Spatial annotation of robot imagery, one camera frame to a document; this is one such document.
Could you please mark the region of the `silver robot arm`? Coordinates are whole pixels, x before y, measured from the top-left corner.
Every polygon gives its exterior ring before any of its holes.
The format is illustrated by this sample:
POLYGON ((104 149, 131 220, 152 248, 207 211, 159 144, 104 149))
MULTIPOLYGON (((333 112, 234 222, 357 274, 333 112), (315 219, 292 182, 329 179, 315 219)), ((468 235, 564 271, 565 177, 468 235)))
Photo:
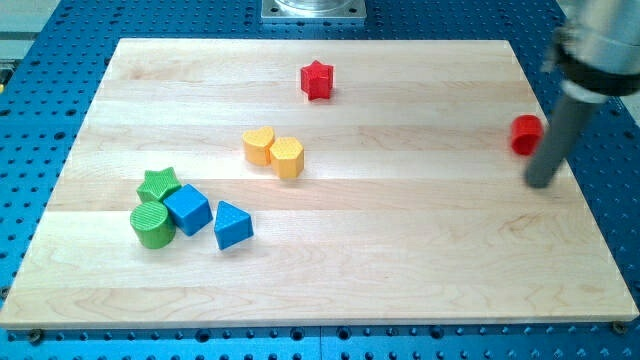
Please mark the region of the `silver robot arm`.
POLYGON ((639 91, 639 0, 590 0, 552 34, 546 65, 564 75, 563 92, 599 104, 639 91))

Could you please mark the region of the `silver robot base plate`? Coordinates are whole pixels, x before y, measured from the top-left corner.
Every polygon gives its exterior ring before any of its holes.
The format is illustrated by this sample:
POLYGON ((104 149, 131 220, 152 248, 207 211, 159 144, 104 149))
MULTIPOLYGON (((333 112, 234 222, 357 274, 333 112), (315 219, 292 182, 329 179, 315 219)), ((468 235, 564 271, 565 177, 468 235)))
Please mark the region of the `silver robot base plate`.
POLYGON ((287 21, 363 21, 365 0, 262 0, 261 19, 287 21))

